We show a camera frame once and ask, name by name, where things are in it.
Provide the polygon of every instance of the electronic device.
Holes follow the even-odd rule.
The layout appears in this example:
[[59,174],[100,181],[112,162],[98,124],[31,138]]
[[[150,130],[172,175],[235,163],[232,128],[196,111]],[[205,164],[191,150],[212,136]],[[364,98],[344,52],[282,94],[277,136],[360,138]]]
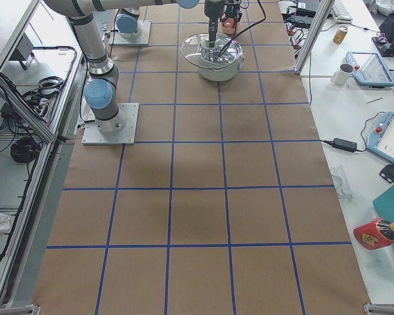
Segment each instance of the electronic device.
[[311,27],[311,24],[313,23],[313,20],[314,20],[314,18],[310,18],[309,16],[293,15],[292,18],[295,20],[295,22],[292,22],[292,24],[295,27],[307,28],[307,29],[309,29]]
[[342,0],[334,0],[333,7],[331,8],[331,14],[337,23],[352,23],[353,21],[351,14],[344,6]]
[[346,60],[354,66],[360,66],[353,72],[359,85],[376,88],[394,86],[394,78],[377,52],[348,52]]
[[321,0],[299,0],[295,15],[313,18],[321,4]]
[[[320,4],[321,0],[299,0],[295,15],[313,18]],[[353,20],[342,0],[334,1],[329,17],[331,16],[337,23],[352,23]]]
[[387,112],[375,122],[366,147],[394,164],[394,113]]

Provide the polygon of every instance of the white table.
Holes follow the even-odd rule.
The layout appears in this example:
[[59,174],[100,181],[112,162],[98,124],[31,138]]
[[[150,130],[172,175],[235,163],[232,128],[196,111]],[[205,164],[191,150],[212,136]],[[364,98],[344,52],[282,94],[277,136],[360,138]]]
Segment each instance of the white table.
[[[352,24],[337,24],[334,19],[329,18],[322,29],[327,31],[320,32],[313,50],[311,51],[311,77],[331,76],[345,62],[347,52],[376,53],[376,47],[372,42],[372,37],[379,31],[374,19],[362,0],[343,0],[346,9],[353,17]],[[281,1],[282,9],[286,12],[288,1]],[[348,32],[341,44],[333,43],[333,37],[340,26],[347,26]],[[394,58],[384,58],[389,69],[394,70]],[[302,76],[309,75],[309,59],[301,72]]]
[[[308,78],[303,78],[303,85],[309,95]],[[380,111],[394,112],[394,88],[363,89],[353,78],[338,87],[330,82],[329,77],[316,77],[311,78],[311,90],[311,109],[322,140],[344,138],[357,142],[358,149],[363,149],[360,132],[364,122]],[[382,99],[367,104],[379,97]],[[372,124],[371,121],[366,130],[370,130]],[[355,227],[377,217],[372,200],[390,187],[378,175],[389,162],[369,151],[350,154],[327,144],[323,148],[330,167],[342,166],[353,194],[351,201],[341,199],[340,205],[371,303],[394,304],[394,253],[391,247],[369,251],[359,245],[352,233]]]

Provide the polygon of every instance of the grid square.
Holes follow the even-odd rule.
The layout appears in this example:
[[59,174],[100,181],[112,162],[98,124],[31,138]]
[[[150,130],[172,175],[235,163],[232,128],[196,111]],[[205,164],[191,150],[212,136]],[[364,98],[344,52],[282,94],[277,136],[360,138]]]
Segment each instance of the grid square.
[[129,102],[131,84],[133,82],[132,73],[120,73],[117,83],[116,100],[119,103]]
[[[260,71],[291,70],[295,57],[291,46],[255,46]],[[265,56],[280,56],[280,58],[265,58]]]
[[111,244],[166,244],[168,213],[167,190],[120,190]]
[[169,187],[172,144],[139,144],[125,149],[121,187]]
[[178,71],[179,72],[197,72],[198,68],[191,62],[186,61],[181,48],[178,48]]
[[177,106],[176,141],[220,141],[221,122],[218,105]]
[[229,187],[277,185],[270,143],[228,143],[225,156]]
[[174,190],[172,244],[225,244],[227,242],[224,190]]
[[233,79],[220,82],[222,104],[262,103],[257,73],[238,73]]
[[183,41],[191,35],[207,33],[208,24],[202,23],[182,23],[179,24],[179,44],[182,45]]
[[94,314],[104,249],[48,249],[33,304],[48,315]]
[[238,314],[302,314],[288,246],[235,247],[232,253]]
[[297,246],[294,251],[307,314],[363,314],[369,299],[351,245]]
[[199,73],[178,73],[178,104],[218,104],[217,83],[204,79]]
[[114,191],[63,191],[49,245],[106,244],[113,201]]
[[138,72],[172,72],[177,67],[176,47],[142,47],[139,61],[137,62]]
[[198,4],[192,9],[180,8],[179,11],[180,23],[209,22],[209,18],[204,14],[204,4]]
[[232,315],[227,248],[173,248],[168,314]]
[[173,104],[175,73],[136,73],[132,102]]
[[284,189],[283,193],[293,242],[350,242],[334,188]]
[[254,45],[290,45],[283,22],[258,24],[251,33]]
[[163,314],[165,273],[166,249],[110,249],[99,313]]
[[232,243],[287,243],[282,200],[276,188],[228,190]]
[[243,46],[242,54],[244,55],[245,60],[242,63],[241,71],[257,71],[254,48],[252,46]]
[[112,47],[111,59],[117,64],[119,71],[133,72],[136,66],[137,54],[136,47]]
[[282,185],[333,185],[320,142],[275,143]]
[[261,81],[267,103],[308,102],[302,80],[293,72],[262,73]]
[[84,146],[80,140],[76,142],[64,187],[115,187],[122,146]]
[[223,105],[222,120],[226,141],[270,139],[263,105]]
[[220,144],[176,144],[174,187],[224,187]]
[[153,25],[149,45],[178,45],[178,24]]
[[136,141],[171,141],[172,134],[173,105],[140,107]]
[[275,140],[318,139],[309,105],[267,106],[271,133]]
[[146,19],[153,23],[178,23],[178,5],[151,5],[147,7]]

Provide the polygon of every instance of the table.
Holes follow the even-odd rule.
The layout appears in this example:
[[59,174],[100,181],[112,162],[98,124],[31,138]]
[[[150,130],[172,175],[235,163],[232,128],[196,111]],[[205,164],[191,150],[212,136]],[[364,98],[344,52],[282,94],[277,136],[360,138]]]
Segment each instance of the table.
[[[309,79],[303,78],[303,84],[309,95]],[[364,90],[353,78],[338,87],[330,82],[330,78],[319,77],[311,78],[311,90],[311,109],[322,140],[344,138],[357,142],[358,148],[363,149],[360,132],[365,120],[380,111],[394,111],[394,88]],[[367,104],[378,97],[382,99]],[[390,187],[378,175],[388,162],[369,151],[350,154],[327,144],[323,148],[330,167],[342,166],[353,194],[351,201],[341,199],[340,205],[371,303],[394,304],[392,249],[369,251],[359,245],[352,233],[355,227],[377,217],[372,200]]]

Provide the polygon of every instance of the metal bracket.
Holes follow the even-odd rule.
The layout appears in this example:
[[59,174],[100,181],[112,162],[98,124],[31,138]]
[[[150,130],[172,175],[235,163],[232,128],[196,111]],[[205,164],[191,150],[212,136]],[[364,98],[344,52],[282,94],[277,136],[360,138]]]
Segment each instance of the metal bracket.
[[364,311],[367,315],[394,315],[394,306],[366,304]]
[[112,31],[109,39],[110,46],[141,46],[149,45],[151,21],[137,21],[142,29],[140,35],[132,38],[124,38],[117,31]]
[[[127,121],[125,127],[115,133],[102,133],[95,124],[88,124],[85,127],[82,144],[134,144],[137,127],[137,117],[139,115],[139,103],[119,103],[120,110],[125,112]],[[93,112],[89,113],[88,120],[94,120]]]
[[0,308],[0,315],[39,315],[41,308],[36,305],[28,305],[15,308]]

